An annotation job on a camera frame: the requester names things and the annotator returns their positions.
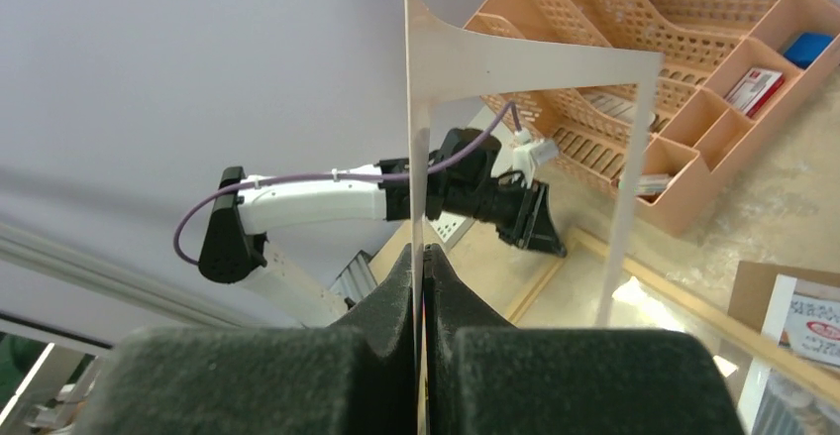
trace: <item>peach plastic organizer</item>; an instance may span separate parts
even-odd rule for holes
[[[655,198],[638,198],[637,213],[673,235],[840,64],[840,7],[829,0],[486,0],[466,29],[662,52],[644,172],[674,179]],[[802,32],[835,38],[807,69],[780,52]],[[780,71],[785,83],[748,118],[723,96],[752,66]],[[635,90],[623,85],[482,98],[495,111],[514,100],[525,126],[558,143],[559,166],[614,196],[629,124],[598,109],[588,98],[596,94],[632,103]]]

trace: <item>wooden frame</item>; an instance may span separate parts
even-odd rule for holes
[[[578,245],[602,258],[606,258],[609,253],[609,246],[605,242],[580,228],[572,228],[566,236],[566,242],[570,254]],[[543,288],[558,273],[564,262],[565,259],[551,259],[541,267],[539,272],[536,272],[505,311],[504,316],[508,321],[513,324],[519,321]],[[626,272],[636,276],[646,286],[654,289],[656,293],[712,328],[739,349],[764,361],[811,393],[835,406],[840,406],[840,380],[829,377],[823,369],[779,348],[773,341],[762,337],[748,326],[679,285],[668,281],[643,264],[631,258],[625,258],[622,267]]]

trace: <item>red and white box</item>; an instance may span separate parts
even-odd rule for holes
[[[726,101],[751,117],[782,87],[783,83],[785,83],[785,78],[780,71],[754,66],[726,94]]]

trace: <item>red logo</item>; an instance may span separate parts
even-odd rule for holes
[[[809,321],[807,323],[807,326],[808,329],[822,336],[823,338],[840,341],[840,328],[837,328],[827,323],[821,323],[819,321]]]

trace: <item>white robotic arm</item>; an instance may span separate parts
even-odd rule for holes
[[[434,163],[451,157],[476,140],[480,131],[453,129]],[[548,185],[534,179],[537,167],[558,154],[551,140],[532,140],[517,132],[513,169],[490,175],[501,148],[495,138],[446,168],[429,174],[426,216],[448,211],[496,226],[499,238],[523,250],[564,256],[548,212]],[[244,182],[251,188],[222,193],[214,200],[198,267],[206,278],[249,289],[282,308],[304,326],[335,321],[353,304],[328,291],[296,266],[266,237],[270,229],[310,222],[347,219],[409,218],[408,180],[401,178],[408,159],[386,160],[349,171],[333,170],[331,180],[260,185],[264,176],[229,167],[220,189]],[[342,178],[363,175],[369,180]]]

